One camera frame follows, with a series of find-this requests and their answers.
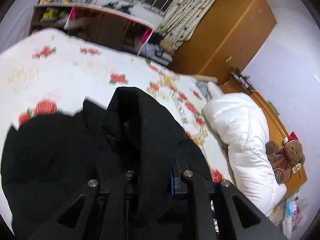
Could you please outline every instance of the toy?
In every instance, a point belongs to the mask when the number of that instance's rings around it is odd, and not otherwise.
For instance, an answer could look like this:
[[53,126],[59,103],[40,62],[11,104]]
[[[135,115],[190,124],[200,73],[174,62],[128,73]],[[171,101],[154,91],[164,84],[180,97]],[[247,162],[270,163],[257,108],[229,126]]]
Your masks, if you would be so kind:
[[291,170],[293,173],[297,172],[305,161],[302,145],[294,132],[284,139],[284,143],[286,144],[282,148],[274,141],[266,143],[266,154],[278,184],[287,181]]

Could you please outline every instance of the white duvet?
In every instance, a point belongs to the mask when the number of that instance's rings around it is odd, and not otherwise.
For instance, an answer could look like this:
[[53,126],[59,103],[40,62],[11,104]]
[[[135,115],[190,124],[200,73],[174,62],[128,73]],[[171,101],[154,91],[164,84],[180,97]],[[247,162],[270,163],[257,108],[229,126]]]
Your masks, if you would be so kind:
[[222,94],[209,101],[203,114],[228,145],[228,158],[237,188],[266,216],[279,203],[286,187],[278,185],[266,155],[267,120],[244,93]]

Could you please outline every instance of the patterned curtain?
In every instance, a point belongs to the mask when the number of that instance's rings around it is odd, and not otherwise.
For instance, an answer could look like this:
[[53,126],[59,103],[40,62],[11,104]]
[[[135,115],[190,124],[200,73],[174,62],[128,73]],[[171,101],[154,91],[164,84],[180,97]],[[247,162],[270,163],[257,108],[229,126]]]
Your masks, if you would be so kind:
[[188,41],[204,14],[215,0],[173,0],[156,33],[164,36],[177,50]]

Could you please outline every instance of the floral bedspread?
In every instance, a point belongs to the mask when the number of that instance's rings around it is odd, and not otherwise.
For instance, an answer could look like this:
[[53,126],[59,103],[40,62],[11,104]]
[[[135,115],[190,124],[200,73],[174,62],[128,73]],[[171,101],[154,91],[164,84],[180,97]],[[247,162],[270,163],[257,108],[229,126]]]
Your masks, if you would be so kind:
[[[2,145],[12,123],[18,128],[39,114],[73,114],[86,97],[107,108],[117,87],[138,87],[165,106],[200,147],[214,181],[233,180],[222,143],[202,116],[205,98],[191,77],[55,29],[40,31],[5,51],[0,67]],[[9,207],[2,205],[2,191],[0,203],[4,214]]]

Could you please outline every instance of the bed frame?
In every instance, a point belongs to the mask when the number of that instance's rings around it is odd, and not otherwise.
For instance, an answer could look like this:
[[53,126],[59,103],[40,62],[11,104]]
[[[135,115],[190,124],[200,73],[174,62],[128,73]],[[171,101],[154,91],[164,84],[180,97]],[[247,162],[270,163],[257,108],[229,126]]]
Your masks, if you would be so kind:
[[[247,93],[247,91],[239,84],[239,82],[233,76],[227,82],[225,82],[221,88],[223,92],[226,94],[237,92]],[[279,117],[271,108],[271,106],[260,95],[260,93],[252,92],[249,95],[262,109],[263,113],[266,116],[269,127],[270,140],[273,140],[277,142],[279,145],[283,146],[283,139],[285,137],[288,137],[289,134],[285,129],[283,123],[280,121]],[[307,175],[303,166],[296,173],[293,173],[291,171],[290,178],[284,183],[287,187],[287,193],[284,195],[283,199],[295,193],[306,181]]]

